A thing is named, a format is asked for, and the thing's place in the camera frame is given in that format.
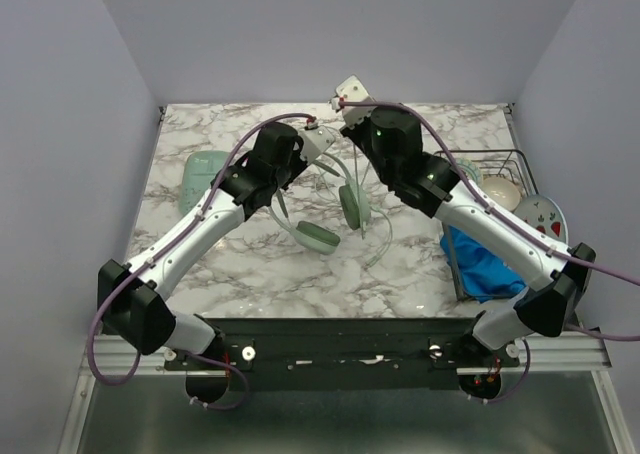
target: gray floor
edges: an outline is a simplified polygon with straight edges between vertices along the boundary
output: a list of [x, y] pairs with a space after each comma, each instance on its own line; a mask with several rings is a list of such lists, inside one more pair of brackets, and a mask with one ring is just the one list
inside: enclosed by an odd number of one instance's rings
[[99, 387], [82, 453], [615, 452], [591, 375], [533, 374], [502, 404], [460, 392], [257, 393], [228, 413], [187, 403], [183, 379]]

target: table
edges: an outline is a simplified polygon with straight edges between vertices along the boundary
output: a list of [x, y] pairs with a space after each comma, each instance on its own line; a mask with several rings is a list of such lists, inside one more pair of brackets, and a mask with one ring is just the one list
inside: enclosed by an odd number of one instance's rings
[[[513, 141], [502, 106], [410, 104], [425, 115], [451, 148], [510, 149]], [[253, 125], [286, 112], [308, 112], [342, 126], [327, 104], [205, 104], [168, 106], [145, 188], [129, 256], [150, 246], [180, 219], [178, 198], [185, 162], [200, 150], [229, 151]], [[302, 121], [292, 125], [302, 126]], [[424, 149], [438, 150], [424, 133]], [[329, 152], [352, 173], [353, 145], [340, 138]], [[360, 177], [366, 158], [355, 157]], [[384, 243], [387, 222], [374, 213], [363, 240], [349, 229], [338, 202], [339, 181], [320, 185], [307, 169], [285, 194], [292, 221], [307, 220], [341, 236], [332, 256], [307, 251], [280, 229], [266, 209], [220, 240], [185, 275], [168, 304], [209, 317], [457, 317], [477, 304], [456, 301], [451, 272], [439, 246], [440, 223], [402, 204], [373, 171], [365, 189], [387, 213], [394, 239], [384, 258], [366, 267]]]

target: black wire rack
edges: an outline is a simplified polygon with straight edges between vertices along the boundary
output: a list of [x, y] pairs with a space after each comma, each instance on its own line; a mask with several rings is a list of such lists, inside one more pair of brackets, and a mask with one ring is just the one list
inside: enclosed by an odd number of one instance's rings
[[[485, 149], [485, 150], [452, 150], [454, 158], [468, 159], [472, 161], [484, 177], [503, 177], [511, 181], [519, 190], [522, 198], [538, 194], [538, 187], [531, 173], [531, 167], [524, 153], [518, 149]], [[444, 152], [436, 152], [437, 156], [444, 157]], [[473, 299], [467, 292], [460, 267], [458, 266], [458, 258], [453, 247], [453, 237], [451, 228], [442, 223], [444, 237], [449, 244], [449, 252], [451, 253], [451, 275], [453, 277], [453, 285], [458, 301], [468, 301]], [[495, 295], [496, 299], [511, 297], [511, 295]]]

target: marble countertop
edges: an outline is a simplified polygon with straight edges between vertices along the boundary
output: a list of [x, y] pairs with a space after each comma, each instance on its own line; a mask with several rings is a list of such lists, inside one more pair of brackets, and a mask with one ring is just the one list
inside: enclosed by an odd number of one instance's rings
[[[451, 148], [513, 148], [501, 106], [411, 106], [426, 116]], [[180, 219], [178, 198], [189, 155], [200, 150], [229, 151], [256, 123], [293, 111], [313, 114], [335, 128], [342, 125], [327, 104], [169, 106], [129, 256], [149, 247]], [[424, 149], [438, 150], [426, 133]], [[351, 143], [340, 138], [329, 152], [354, 172]], [[366, 158], [358, 153], [356, 160], [362, 176]], [[394, 239], [382, 260], [367, 268], [367, 261], [386, 239], [388, 224], [374, 213], [363, 240], [359, 232], [349, 229], [339, 203], [331, 198], [329, 191], [337, 192], [339, 180], [325, 177], [326, 184], [315, 167], [307, 169], [285, 199], [292, 222], [311, 221], [341, 236], [335, 254], [321, 256], [305, 250], [262, 209], [193, 266], [169, 306], [211, 317], [458, 317], [479, 310], [475, 302], [456, 301], [451, 271], [438, 243], [440, 223], [402, 204], [377, 182], [373, 171], [365, 190], [371, 202], [390, 217]]]

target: plate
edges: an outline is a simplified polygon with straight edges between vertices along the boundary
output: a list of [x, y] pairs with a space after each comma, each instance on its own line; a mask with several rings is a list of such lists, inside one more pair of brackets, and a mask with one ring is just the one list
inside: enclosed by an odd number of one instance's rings
[[513, 214], [551, 239], [569, 242], [567, 220], [558, 205], [545, 196], [525, 198]]
[[487, 177], [482, 183], [482, 190], [493, 201], [509, 211], [513, 211], [518, 207], [522, 199], [522, 195], [516, 185], [504, 177]]
[[466, 174], [476, 185], [481, 186], [484, 178], [480, 168], [470, 159], [456, 159], [456, 164], [460, 170]]

